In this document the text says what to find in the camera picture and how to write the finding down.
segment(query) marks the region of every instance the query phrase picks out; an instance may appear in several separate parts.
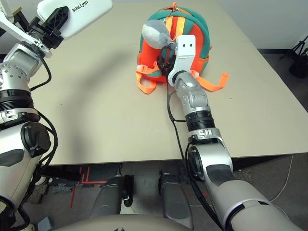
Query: white wall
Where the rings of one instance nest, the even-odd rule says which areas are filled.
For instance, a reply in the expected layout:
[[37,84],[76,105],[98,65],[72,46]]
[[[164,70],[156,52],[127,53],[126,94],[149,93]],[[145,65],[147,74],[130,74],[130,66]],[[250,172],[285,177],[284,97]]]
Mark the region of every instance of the white wall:
[[[36,16],[40,0],[7,0],[12,11],[23,8],[27,20]],[[257,48],[292,48],[308,34],[308,0],[219,0]],[[7,53],[16,40],[0,38],[0,54]]]

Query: black cable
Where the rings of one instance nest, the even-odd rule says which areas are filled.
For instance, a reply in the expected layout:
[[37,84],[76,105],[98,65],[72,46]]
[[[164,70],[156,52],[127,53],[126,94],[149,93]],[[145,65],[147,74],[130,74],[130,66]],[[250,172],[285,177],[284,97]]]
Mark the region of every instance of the black cable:
[[185,150],[185,160],[184,160],[186,173],[188,175],[189,182],[192,186],[192,189],[193,189],[196,197],[198,198],[200,204],[202,205],[202,207],[205,209],[205,211],[208,213],[208,215],[212,218],[212,220],[218,225],[218,227],[221,230],[223,230],[223,227],[221,226],[221,223],[219,222],[217,215],[215,214],[215,212],[212,210],[212,208],[210,207],[210,205],[208,204],[208,202],[206,201],[206,199],[202,195],[202,192],[201,192],[198,184],[196,183],[196,181],[190,175],[189,164],[188,164],[188,159],[187,159],[188,149],[189,149],[190,145],[191,145],[190,143],[187,144],[187,147],[186,147],[186,150]]
[[171,120],[171,122],[173,124],[174,130],[175,130],[175,134],[177,136],[177,141],[178,141],[178,145],[179,145],[179,149],[180,149],[182,160],[184,160],[184,154],[183,154],[183,150],[182,150],[182,146],[181,146],[181,142],[180,142],[180,137],[179,137],[178,129],[177,129],[177,126],[175,125],[174,122],[186,122],[186,120],[175,120],[173,115],[172,115],[172,113],[171,113],[170,99],[171,99],[171,95],[173,93],[169,94],[169,84],[167,82],[167,111],[168,111],[169,118],[170,118],[170,120]]
[[49,163],[51,162],[51,160],[52,160],[52,158],[53,158],[53,156],[56,152],[56,149],[57,149],[58,144],[59,144],[59,140],[58,140],[58,135],[57,135],[56,129],[53,126],[52,122],[46,116],[44,116],[44,114],[42,114],[38,110],[37,110],[37,112],[38,112],[38,115],[41,116],[48,123],[48,125],[51,127],[51,133],[54,136],[53,148],[52,148],[51,152],[48,155],[46,155],[44,158],[40,159],[40,161],[38,162],[39,165],[42,165],[42,163],[47,159],[46,163],[44,164],[44,166],[39,171],[40,173],[43,173],[43,171],[49,165]]
[[34,87],[31,87],[31,88],[30,88],[30,91],[33,91],[33,90],[35,90],[35,89],[37,89],[37,88],[39,88],[39,87],[41,87],[41,86],[44,86],[45,84],[47,84],[47,83],[49,83],[49,82],[51,81],[51,72],[50,72],[50,69],[49,69],[47,63],[45,62],[45,60],[43,59],[43,57],[42,57],[42,56],[39,56],[39,57],[40,57],[40,60],[41,60],[41,62],[43,63],[43,65],[44,65],[44,67],[45,67],[45,69],[46,69],[46,71],[47,71],[47,73],[48,73],[48,79],[47,79],[45,82],[43,82],[43,83],[40,83],[40,84],[38,84],[38,85],[36,85],[36,86],[34,86]]

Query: gray carpet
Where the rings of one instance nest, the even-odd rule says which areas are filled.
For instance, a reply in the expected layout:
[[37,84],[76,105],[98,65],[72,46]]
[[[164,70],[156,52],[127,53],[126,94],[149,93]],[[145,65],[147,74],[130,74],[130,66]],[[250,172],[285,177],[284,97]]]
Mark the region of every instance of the gray carpet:
[[[298,79],[288,73],[292,61],[283,59],[280,55],[266,54],[265,59],[276,70],[289,89],[308,110],[308,78]],[[267,198],[273,198],[282,188],[290,158],[281,158],[254,166],[235,174],[253,184]],[[165,162],[138,162],[124,163],[122,174],[135,175],[135,195],[131,208],[122,207],[121,213],[162,215],[161,198],[158,195],[157,180],[160,170],[169,170],[177,173],[177,164],[172,161]],[[288,184],[274,201],[281,207],[289,218],[303,230],[308,230],[308,155],[296,154],[293,159]],[[202,191],[206,192],[204,185],[200,184]],[[219,228],[209,218],[193,194],[190,185],[182,183],[189,203],[192,205],[194,229],[196,231],[218,231]],[[45,216],[49,216],[54,227],[62,227],[83,219],[87,219],[100,188],[98,185],[88,188],[76,188],[73,208],[70,208],[72,192],[52,193],[52,187],[44,195],[41,204],[25,204],[31,222],[38,223]]]

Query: orange backpack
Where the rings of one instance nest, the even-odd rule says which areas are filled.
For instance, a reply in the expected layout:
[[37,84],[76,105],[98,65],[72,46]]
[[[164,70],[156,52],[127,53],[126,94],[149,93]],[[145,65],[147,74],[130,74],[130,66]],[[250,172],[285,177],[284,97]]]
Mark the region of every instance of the orange backpack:
[[[172,41],[180,35],[195,35],[196,37],[196,55],[191,66],[191,74],[197,79],[200,85],[209,90],[216,91],[225,86],[228,74],[222,74],[219,84],[216,86],[199,76],[205,69],[209,60],[209,51],[211,49],[207,24],[204,18],[197,12],[176,6],[163,8],[153,14],[149,20],[163,20],[166,24]],[[143,39],[140,39],[140,51],[138,54],[138,66],[136,70],[137,86],[146,94],[150,94],[156,88],[156,82],[167,83],[166,76],[163,76],[157,66],[157,57],[160,49],[155,49]],[[162,56],[167,62],[175,55],[174,51],[164,50]],[[141,79],[150,80],[150,86],[142,85]]]

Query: tabletop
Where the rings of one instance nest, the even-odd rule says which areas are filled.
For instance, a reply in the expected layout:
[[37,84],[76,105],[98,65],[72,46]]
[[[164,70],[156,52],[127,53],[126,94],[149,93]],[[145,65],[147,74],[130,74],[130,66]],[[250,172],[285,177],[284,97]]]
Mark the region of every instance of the tabletop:
[[[230,155],[307,152],[305,109],[217,1],[198,7],[202,2],[185,6],[197,10],[209,26],[213,49],[202,77],[217,83],[221,73],[230,74],[225,88],[207,92]],[[51,164],[180,159],[167,114],[166,86],[159,84],[146,95],[136,86],[134,73],[142,24],[165,6],[168,3],[151,2],[149,7],[146,2],[116,2],[106,16],[46,59],[53,79],[32,96],[35,107],[57,129],[59,147]],[[30,85],[45,78],[42,67]],[[175,118],[184,118],[176,95],[171,110]],[[177,126],[185,147],[186,125]]]

